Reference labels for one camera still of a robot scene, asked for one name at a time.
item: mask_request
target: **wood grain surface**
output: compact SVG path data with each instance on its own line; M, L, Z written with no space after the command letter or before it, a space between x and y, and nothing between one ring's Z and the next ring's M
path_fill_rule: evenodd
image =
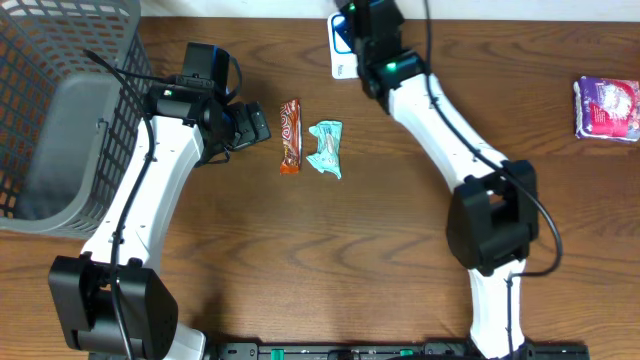
M572 83L581 75L640 79L637 24L442 21L434 67L451 101L511 159L529 159L564 235L560 270L524 280L522 326L538 341L583 341L592 359L640 353L638 145L578 141ZM467 272L444 235L450 195L412 137L330 75L326 22L143 19L158 75L181 70L189 41L236 56L244 100L264 106L273 138L193 171L172 219L162 279L180 319L216 337L264 342L409 342L464 337ZM424 22L405 26L424 52ZM343 179L305 162L282 177L279 104L301 98L306 129L344 124ZM65 346L47 285L74 240L3 233L0 358L82 358ZM553 258L545 228L529 269Z

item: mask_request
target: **green light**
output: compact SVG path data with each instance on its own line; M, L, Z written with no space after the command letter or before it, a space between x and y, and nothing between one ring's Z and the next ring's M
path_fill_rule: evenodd
M271 360L284 360L284 350L271 350Z

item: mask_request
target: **snack wrapper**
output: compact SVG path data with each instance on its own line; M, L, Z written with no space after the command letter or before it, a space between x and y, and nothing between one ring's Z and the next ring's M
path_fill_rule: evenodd
M280 106L280 122L282 123L282 145L284 146L280 174L297 174L300 172L300 155L302 154L302 122L299 99L293 99Z
M640 84L583 76L574 86L576 137L622 142L640 139Z
M321 121L316 126L310 127L309 132L318 138L318 152L307 156L309 163L321 173L328 171L341 179L339 153L342 123Z

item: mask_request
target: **gray basket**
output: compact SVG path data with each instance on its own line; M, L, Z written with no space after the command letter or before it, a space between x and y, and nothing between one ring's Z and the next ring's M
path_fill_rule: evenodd
M149 74L139 19L137 0L0 0L0 229L86 239L100 225L141 113L82 50Z

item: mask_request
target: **candy bar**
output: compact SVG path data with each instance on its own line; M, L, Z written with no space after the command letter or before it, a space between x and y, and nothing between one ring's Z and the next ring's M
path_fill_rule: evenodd
M300 172L300 154L302 153L302 131L300 100L294 99L280 106L282 123L282 144L284 158L280 164L280 174Z

